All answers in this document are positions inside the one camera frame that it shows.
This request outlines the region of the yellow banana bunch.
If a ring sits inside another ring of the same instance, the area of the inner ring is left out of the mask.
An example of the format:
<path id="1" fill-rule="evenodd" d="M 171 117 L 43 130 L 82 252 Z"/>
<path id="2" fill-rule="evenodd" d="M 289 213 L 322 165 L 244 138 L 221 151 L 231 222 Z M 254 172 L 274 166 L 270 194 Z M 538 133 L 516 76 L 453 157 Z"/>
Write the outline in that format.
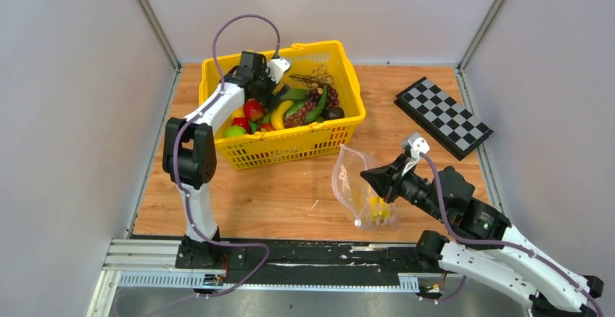
<path id="1" fill-rule="evenodd" d="M 372 194 L 368 201 L 369 218 L 377 224 L 387 221 L 392 214 L 392 209 L 381 197 Z"/>

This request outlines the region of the clear zip top bag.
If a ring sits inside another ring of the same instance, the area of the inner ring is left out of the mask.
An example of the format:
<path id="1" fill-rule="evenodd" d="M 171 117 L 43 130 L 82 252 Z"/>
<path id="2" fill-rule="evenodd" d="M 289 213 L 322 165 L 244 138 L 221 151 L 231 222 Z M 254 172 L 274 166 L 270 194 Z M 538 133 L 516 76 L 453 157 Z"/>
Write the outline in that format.
<path id="1" fill-rule="evenodd" d="M 331 174 L 331 188 L 338 202 L 348 209 L 353 226 L 361 230 L 396 226 L 397 208 L 392 204 L 389 204 L 392 214 L 387 221 L 377 224 L 369 218 L 368 201 L 372 194 L 377 194 L 360 177 L 360 172 L 377 166 L 374 157 L 344 144 L 339 147 L 339 155 Z"/>

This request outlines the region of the green leafy vegetable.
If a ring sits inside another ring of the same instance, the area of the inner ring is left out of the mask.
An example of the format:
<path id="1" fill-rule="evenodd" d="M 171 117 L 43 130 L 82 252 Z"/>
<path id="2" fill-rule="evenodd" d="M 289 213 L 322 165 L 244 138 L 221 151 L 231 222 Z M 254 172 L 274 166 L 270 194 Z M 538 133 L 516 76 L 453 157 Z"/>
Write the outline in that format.
<path id="1" fill-rule="evenodd" d="M 303 88 L 289 88 L 282 96 L 281 100 L 283 101 L 301 101 L 306 100 L 308 97 L 309 90 Z"/>

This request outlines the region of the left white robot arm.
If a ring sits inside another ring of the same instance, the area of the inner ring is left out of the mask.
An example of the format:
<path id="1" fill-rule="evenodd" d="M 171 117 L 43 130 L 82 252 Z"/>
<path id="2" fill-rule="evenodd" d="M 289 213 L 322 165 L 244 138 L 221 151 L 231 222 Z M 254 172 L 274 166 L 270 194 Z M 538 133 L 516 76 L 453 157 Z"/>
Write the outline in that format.
<path id="1" fill-rule="evenodd" d="M 163 170 L 183 199 L 187 230 L 178 247 L 176 268 L 214 268 L 225 246 L 212 212 L 210 182 L 217 168 L 215 134 L 250 99 L 270 102 L 273 90 L 290 70 L 289 60 L 274 54 L 242 52 L 239 63 L 224 73 L 203 104 L 184 118 L 165 124 Z"/>

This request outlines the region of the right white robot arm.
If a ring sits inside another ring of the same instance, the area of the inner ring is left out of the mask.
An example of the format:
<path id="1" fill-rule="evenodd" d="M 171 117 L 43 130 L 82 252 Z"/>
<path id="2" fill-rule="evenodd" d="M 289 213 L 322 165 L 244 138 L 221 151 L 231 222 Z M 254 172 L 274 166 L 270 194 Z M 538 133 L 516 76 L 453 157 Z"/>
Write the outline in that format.
<path id="1" fill-rule="evenodd" d="M 425 230 L 414 261 L 422 271 L 459 273 L 515 300 L 533 316 L 604 316 L 597 299 L 604 283 L 579 275 L 533 245 L 504 214 L 474 197 L 470 184 L 452 166 L 432 169 L 428 181 L 402 153 L 388 164 L 360 172 L 386 202 L 402 198 L 445 226 L 445 234 Z"/>

